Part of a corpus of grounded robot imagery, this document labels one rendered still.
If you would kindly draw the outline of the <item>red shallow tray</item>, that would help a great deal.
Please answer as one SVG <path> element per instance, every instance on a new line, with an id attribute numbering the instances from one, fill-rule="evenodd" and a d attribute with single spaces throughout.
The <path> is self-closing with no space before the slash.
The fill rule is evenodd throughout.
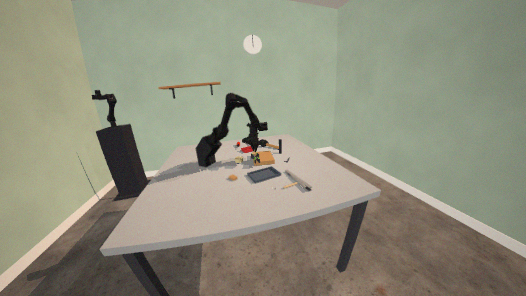
<path id="1" fill-rule="evenodd" d="M 241 148 L 241 151 L 243 151 L 244 153 L 248 153 L 248 152 L 252 152 L 253 150 L 251 146 L 248 146 L 248 147 Z"/>

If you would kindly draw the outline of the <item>light wooden board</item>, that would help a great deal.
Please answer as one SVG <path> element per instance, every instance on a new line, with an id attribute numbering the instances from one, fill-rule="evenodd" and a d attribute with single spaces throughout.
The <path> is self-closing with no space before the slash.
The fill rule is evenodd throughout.
<path id="1" fill-rule="evenodd" d="M 256 163 L 254 163 L 254 166 L 275 164 L 275 160 L 270 151 L 261 151 L 261 152 L 256 152 L 256 153 L 259 154 L 260 163 L 256 160 Z"/>

